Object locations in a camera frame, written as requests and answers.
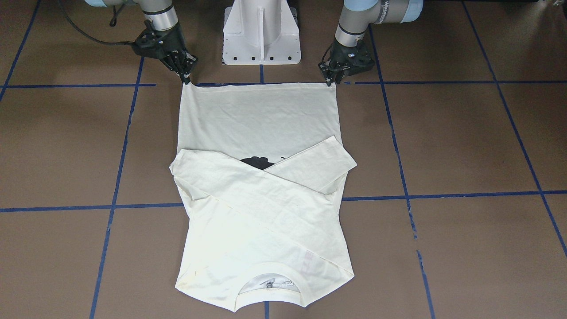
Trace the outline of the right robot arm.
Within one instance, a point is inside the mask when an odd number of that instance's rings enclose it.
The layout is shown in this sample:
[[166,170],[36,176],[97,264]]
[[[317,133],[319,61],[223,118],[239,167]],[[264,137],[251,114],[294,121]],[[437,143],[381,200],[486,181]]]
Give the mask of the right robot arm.
[[134,40],[125,42],[140,57],[159,60],[176,73],[182,83],[190,83],[190,74],[198,58],[186,48],[186,39],[171,0],[88,0],[93,7],[138,5],[144,15],[144,30]]

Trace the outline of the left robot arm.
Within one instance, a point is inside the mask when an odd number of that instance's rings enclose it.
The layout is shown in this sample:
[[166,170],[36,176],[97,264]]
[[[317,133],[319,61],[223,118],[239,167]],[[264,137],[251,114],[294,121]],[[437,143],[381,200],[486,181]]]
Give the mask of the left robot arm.
[[371,70],[375,61],[363,42],[370,24],[407,23],[417,20],[423,0],[345,0],[334,35],[318,68],[331,86],[348,76]]

